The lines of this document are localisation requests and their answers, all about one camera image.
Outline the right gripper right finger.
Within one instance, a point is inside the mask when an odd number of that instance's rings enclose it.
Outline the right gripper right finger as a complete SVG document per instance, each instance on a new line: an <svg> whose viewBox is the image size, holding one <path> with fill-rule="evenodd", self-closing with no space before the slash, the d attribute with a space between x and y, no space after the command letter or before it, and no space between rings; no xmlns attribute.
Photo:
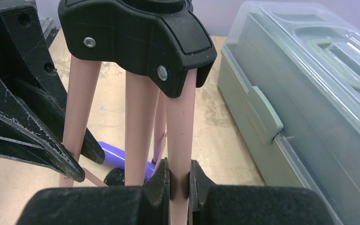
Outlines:
<svg viewBox="0 0 360 225"><path fill-rule="evenodd" d="M191 163L193 225L332 225L324 201L300 187L218 185Z"/></svg>

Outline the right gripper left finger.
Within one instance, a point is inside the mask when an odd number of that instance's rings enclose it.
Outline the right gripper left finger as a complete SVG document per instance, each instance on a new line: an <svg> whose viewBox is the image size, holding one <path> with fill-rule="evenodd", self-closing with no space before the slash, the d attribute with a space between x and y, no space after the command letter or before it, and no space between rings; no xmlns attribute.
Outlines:
<svg viewBox="0 0 360 225"><path fill-rule="evenodd" d="M143 186L48 188L24 207L18 225L167 225L168 160Z"/></svg>

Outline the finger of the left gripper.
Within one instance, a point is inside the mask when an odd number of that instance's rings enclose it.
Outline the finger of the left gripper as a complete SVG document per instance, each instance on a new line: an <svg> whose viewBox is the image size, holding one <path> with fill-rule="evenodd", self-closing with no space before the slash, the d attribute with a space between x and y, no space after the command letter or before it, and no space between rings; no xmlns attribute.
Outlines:
<svg viewBox="0 0 360 225"><path fill-rule="evenodd" d="M0 0L0 79L62 143L67 93L35 7Z"/></svg>
<svg viewBox="0 0 360 225"><path fill-rule="evenodd" d="M63 144L1 79L0 158L50 168L78 182L85 179Z"/></svg>

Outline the purple toy microphone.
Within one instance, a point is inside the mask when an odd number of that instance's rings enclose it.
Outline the purple toy microphone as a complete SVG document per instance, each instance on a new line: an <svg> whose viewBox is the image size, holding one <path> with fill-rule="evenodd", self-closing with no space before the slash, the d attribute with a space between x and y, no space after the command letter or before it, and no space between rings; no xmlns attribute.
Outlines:
<svg viewBox="0 0 360 225"><path fill-rule="evenodd" d="M124 170L125 152L103 141L98 141L98 143L105 153L104 164ZM151 162L147 162L144 181L147 181L152 177L154 170L155 170L155 164Z"/></svg>

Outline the pink music stand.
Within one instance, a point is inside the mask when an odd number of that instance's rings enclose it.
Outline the pink music stand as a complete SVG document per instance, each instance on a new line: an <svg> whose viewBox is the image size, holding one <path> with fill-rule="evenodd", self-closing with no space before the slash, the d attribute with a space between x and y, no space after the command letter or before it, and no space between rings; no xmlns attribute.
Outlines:
<svg viewBox="0 0 360 225"><path fill-rule="evenodd" d="M217 57L189 0L62 0L71 53L63 145L78 161L104 61L126 71L126 186L141 186L149 155L168 149L172 225L188 222L195 90Z"/></svg>

